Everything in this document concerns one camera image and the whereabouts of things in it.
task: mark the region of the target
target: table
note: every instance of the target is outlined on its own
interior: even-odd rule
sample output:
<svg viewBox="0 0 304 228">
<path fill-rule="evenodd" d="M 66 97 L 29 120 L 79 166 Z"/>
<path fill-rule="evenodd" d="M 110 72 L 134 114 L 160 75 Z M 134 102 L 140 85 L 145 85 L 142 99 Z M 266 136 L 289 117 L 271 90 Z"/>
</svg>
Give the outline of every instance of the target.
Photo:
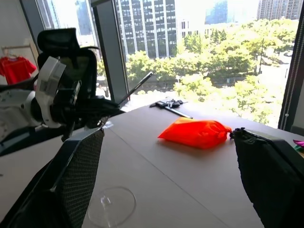
<svg viewBox="0 0 304 228">
<path fill-rule="evenodd" d="M 180 111 L 195 119 L 213 119 L 231 128 L 246 127 L 284 138 L 304 137 L 234 116 L 204 112 L 185 103 Z M 135 214 L 122 228 L 262 228 L 241 183 L 233 141 L 190 156 L 198 150 L 157 139 L 178 116 L 143 107 L 113 117 L 100 156 L 93 195 L 113 186 L 135 195 Z M 54 157 L 60 137 L 0 158 L 0 220 L 35 173 Z M 83 227 L 94 227 L 86 216 Z"/>
</svg>

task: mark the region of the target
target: white robot part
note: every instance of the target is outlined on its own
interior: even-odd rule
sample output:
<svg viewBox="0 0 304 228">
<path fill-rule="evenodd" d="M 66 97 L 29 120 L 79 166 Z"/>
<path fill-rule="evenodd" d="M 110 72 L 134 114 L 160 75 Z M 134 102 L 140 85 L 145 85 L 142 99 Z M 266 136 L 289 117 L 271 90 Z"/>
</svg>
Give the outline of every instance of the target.
<svg viewBox="0 0 304 228">
<path fill-rule="evenodd" d="M 66 65 L 58 59 L 49 57 L 39 72 L 36 86 L 36 100 L 41 108 L 42 118 L 50 128 L 59 128 L 60 123 L 53 120 L 50 107 L 58 89 L 58 83 Z"/>
<path fill-rule="evenodd" d="M 0 93 L 0 142 L 10 133 L 41 123 L 31 114 L 31 102 L 35 91 L 12 89 Z"/>
</svg>

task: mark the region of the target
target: glass base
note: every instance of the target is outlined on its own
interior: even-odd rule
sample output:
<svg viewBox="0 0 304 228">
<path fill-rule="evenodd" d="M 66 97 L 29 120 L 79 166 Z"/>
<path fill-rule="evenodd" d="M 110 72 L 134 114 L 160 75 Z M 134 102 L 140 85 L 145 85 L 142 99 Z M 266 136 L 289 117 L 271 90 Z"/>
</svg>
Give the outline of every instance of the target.
<svg viewBox="0 0 304 228">
<path fill-rule="evenodd" d="M 90 221 L 98 227 L 116 228 L 129 219 L 136 208 L 134 194 L 124 187 L 103 190 L 91 199 Z"/>
</svg>

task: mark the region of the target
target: orange plastic bag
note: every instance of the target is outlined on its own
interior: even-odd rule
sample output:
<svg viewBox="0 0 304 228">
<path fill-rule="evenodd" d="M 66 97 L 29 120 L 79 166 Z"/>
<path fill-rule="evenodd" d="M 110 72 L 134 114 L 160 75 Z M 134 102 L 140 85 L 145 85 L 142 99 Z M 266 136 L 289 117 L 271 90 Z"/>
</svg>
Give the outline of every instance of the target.
<svg viewBox="0 0 304 228">
<path fill-rule="evenodd" d="M 223 143 L 232 132 L 214 120 L 192 120 L 181 117 L 171 124 L 158 138 L 184 145 L 209 149 Z"/>
</svg>

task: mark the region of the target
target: red clothing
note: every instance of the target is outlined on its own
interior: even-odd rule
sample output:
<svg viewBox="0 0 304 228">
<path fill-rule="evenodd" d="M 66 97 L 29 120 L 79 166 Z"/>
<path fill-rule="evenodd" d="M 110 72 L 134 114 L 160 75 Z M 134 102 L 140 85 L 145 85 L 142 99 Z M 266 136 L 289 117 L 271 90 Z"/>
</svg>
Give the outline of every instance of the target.
<svg viewBox="0 0 304 228">
<path fill-rule="evenodd" d="M 35 70 L 35 65 L 24 57 L 0 59 L 0 75 L 5 76 L 8 85 L 29 79 Z"/>
</svg>

